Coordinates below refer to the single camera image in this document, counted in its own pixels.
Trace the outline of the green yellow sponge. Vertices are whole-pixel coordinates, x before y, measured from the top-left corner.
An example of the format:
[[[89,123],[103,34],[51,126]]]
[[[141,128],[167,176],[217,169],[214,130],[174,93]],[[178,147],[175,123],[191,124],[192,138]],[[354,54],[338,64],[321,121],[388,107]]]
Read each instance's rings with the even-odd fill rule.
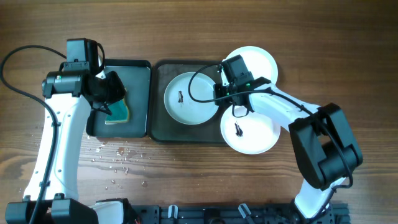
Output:
[[[125,99],[119,100],[108,106],[111,114],[107,114],[105,124],[119,124],[129,121],[130,112]]]

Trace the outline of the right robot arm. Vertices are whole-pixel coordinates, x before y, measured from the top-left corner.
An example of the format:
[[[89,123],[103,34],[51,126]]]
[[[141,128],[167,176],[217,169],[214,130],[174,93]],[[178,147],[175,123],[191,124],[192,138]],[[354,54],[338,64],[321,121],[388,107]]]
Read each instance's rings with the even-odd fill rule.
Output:
[[[220,62],[218,67],[227,84],[216,86],[215,100],[263,114],[289,132],[304,178],[294,199],[295,208],[307,223],[324,216],[333,194],[352,187],[353,171],[363,162],[343,110],[334,103],[306,103],[268,78],[254,77],[241,55]]]

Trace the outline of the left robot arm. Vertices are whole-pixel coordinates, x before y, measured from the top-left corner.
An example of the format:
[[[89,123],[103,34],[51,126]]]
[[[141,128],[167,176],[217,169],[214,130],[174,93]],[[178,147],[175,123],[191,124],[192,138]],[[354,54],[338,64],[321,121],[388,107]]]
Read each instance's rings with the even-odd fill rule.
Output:
[[[88,70],[50,72],[43,81],[46,108],[37,162],[21,202],[6,208],[8,223],[134,223],[126,198],[78,201],[77,168],[92,103],[115,103],[125,95],[117,73],[98,78]]]

